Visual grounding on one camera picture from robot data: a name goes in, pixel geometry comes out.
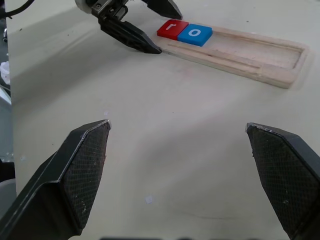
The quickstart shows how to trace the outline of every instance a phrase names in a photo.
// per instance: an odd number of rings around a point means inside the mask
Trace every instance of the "black cable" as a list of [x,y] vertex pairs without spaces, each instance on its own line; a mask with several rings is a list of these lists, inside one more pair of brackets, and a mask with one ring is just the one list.
[[1,85],[1,84],[0,84],[0,88],[3,88],[3,89],[5,89],[5,90],[11,92],[11,89],[10,89],[10,88],[7,88],[6,86],[3,86],[3,85]]
[[26,10],[28,7],[30,7],[30,5],[34,1],[35,0],[27,0],[25,4],[23,4],[21,7],[15,9],[15,10],[4,12],[4,13],[0,13],[0,19],[11,18],[14,15],[22,13],[24,10]]

